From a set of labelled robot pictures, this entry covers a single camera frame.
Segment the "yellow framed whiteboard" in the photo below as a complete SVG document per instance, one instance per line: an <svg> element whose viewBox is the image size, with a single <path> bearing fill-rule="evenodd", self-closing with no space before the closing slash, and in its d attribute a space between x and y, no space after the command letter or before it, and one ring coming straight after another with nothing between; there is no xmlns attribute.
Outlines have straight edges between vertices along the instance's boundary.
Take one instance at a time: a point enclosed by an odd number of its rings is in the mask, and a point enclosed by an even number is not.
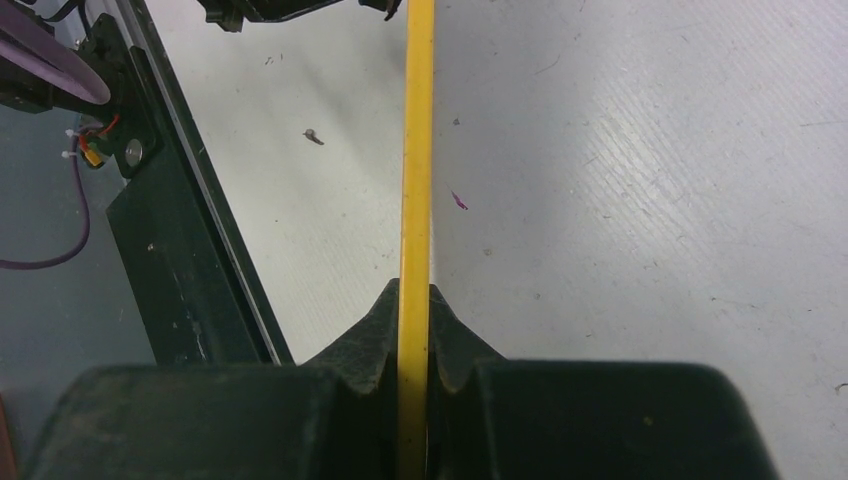
<svg viewBox="0 0 848 480"><path fill-rule="evenodd" d="M407 7L405 119L397 336L397 477L427 465L434 1Z"/></svg>

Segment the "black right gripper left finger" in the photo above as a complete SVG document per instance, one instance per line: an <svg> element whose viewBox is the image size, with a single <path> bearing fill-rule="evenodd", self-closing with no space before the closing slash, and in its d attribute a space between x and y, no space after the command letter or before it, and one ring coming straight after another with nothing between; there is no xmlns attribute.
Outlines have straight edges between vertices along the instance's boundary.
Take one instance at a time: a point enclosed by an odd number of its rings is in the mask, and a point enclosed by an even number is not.
<svg viewBox="0 0 848 480"><path fill-rule="evenodd" d="M301 365L119 366L79 377L30 479L392 479L397 280Z"/></svg>

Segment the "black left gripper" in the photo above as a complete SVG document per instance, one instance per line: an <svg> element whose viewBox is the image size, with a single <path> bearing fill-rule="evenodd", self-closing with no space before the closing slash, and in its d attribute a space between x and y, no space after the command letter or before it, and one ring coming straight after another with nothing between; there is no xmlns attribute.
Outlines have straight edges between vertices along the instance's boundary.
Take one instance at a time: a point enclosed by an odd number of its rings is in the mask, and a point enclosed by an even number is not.
<svg viewBox="0 0 848 480"><path fill-rule="evenodd" d="M245 22L282 23L327 6L339 0L199 0L207 23L218 25L225 32L241 32ZM360 6L385 14L389 21L398 11L402 0L358 0Z"/></svg>

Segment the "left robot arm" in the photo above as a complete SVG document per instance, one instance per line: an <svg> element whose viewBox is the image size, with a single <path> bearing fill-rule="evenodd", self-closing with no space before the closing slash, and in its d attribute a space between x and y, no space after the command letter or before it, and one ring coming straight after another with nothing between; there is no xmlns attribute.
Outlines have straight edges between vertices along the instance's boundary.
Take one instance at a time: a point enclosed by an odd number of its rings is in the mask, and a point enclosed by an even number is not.
<svg viewBox="0 0 848 480"><path fill-rule="evenodd" d="M3 105L32 114L62 109L131 127L163 112L147 52L131 41L131 30L153 29L144 2L116 1L94 22L82 16L84 36L74 48L56 39L54 26L73 10L85 13L85 2L68 1L51 17L33 6L1 4Z"/></svg>

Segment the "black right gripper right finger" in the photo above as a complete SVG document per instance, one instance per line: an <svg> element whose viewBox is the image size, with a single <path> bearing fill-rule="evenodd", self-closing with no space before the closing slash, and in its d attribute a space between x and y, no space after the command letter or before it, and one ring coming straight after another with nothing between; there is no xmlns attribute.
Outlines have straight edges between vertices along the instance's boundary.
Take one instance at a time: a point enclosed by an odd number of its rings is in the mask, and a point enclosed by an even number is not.
<svg viewBox="0 0 848 480"><path fill-rule="evenodd" d="M699 364L507 359L430 291L431 467L444 479L774 479L736 387Z"/></svg>

